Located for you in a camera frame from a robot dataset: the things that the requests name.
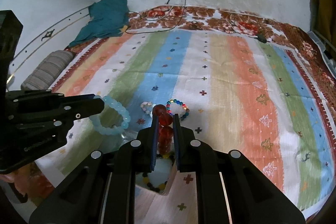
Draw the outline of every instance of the gray striped bolster pillow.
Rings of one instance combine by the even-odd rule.
[[[48,89],[73,58],[72,52],[61,50],[52,52],[21,84],[21,90]]]

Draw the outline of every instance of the yellow bead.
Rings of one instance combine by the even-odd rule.
[[[164,189],[166,189],[166,185],[164,183],[161,183],[158,188],[163,191]]]
[[[148,177],[144,177],[142,179],[143,183],[147,185],[147,183],[149,183],[149,178]]]

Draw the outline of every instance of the multicolored blanket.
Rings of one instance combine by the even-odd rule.
[[[219,32],[124,34],[89,45],[53,91],[110,95],[128,109],[134,131],[151,123],[140,109],[143,101],[182,100],[190,115],[181,125],[215,150],[242,151],[302,211],[335,185],[335,124],[323,94],[292,48]],[[101,121],[111,126],[119,117],[105,109]],[[89,119],[76,122],[68,138],[66,147],[46,156],[65,175],[102,141],[111,148],[119,141],[104,139]],[[188,223],[180,219],[186,213],[177,205],[184,203],[186,212],[195,210],[194,190],[174,186],[191,188],[195,181],[186,183],[184,176],[177,175],[167,196],[154,196],[163,203],[153,219],[169,211],[167,223]],[[151,194],[142,190],[137,198]]]

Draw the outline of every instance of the silver screw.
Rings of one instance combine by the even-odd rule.
[[[198,147],[201,145],[201,142],[199,140],[192,140],[190,144],[191,146]]]
[[[131,146],[133,146],[133,147],[138,147],[140,145],[141,145],[141,141],[139,141],[139,140],[131,141]]]
[[[93,158],[93,159],[97,159],[97,158],[99,158],[100,156],[101,156],[101,152],[98,151],[98,150],[93,151],[93,152],[91,153],[91,158]]]
[[[56,122],[54,122],[54,126],[58,127],[58,126],[60,126],[60,125],[62,125],[62,122],[61,122],[61,121],[56,121]]]
[[[235,159],[238,159],[238,158],[240,158],[240,156],[241,156],[241,153],[239,152],[239,151],[237,151],[237,150],[233,150],[233,151],[231,151],[231,157],[232,158],[235,158]]]

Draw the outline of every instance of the cross pattern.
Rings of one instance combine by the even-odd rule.
[[[183,209],[187,208],[186,206],[184,206],[184,203],[181,203],[180,205],[178,205],[178,207],[180,208],[180,211],[183,211]]]
[[[202,129],[198,127],[197,129],[195,129],[195,132],[197,132],[197,134],[199,134],[200,132],[202,132]]]
[[[189,184],[189,182],[193,181],[194,178],[191,177],[191,175],[187,175],[185,178],[183,178],[183,180],[185,181],[185,184]]]

